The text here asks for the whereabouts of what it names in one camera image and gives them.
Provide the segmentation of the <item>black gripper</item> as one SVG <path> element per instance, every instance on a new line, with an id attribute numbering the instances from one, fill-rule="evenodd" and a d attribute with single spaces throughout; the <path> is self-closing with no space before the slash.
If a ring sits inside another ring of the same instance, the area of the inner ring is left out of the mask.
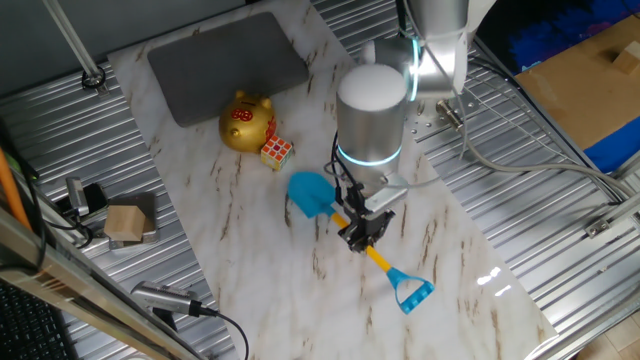
<path id="1" fill-rule="evenodd" d="M 384 236 L 395 215 L 393 210 L 385 210 L 373 216 L 356 214 L 352 218 L 352 224 L 342 230 L 342 239 L 350 251 L 364 252 L 369 245 L 374 246 Z"/>

